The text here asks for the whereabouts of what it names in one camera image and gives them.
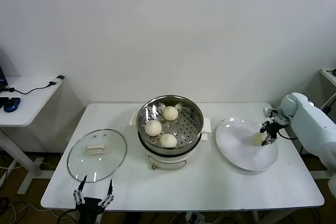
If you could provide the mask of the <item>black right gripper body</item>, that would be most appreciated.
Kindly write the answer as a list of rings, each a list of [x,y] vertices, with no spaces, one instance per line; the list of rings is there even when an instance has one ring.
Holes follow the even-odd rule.
[[[267,121],[267,133],[271,135],[272,138],[277,139],[278,132],[283,128],[283,125],[276,122],[274,119]]]

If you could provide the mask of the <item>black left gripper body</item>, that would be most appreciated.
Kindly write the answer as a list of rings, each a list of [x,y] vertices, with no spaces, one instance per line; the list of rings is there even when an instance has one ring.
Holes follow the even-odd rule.
[[[95,224],[97,216],[104,212],[102,201],[98,198],[84,198],[85,203],[76,204],[76,210],[79,212],[78,223],[79,224]]]

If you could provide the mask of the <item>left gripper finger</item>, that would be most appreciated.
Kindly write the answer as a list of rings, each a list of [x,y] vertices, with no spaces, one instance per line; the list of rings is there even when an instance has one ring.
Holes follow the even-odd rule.
[[[100,201],[98,203],[98,205],[101,206],[101,207],[108,207],[113,202],[113,200],[114,200],[113,182],[112,182],[112,180],[110,180],[107,195],[106,195],[105,199],[103,199],[102,201]]]
[[[83,181],[80,182],[78,188],[73,192],[73,197],[76,205],[85,204],[85,200],[82,195],[82,190],[85,185],[87,176],[84,177]]]

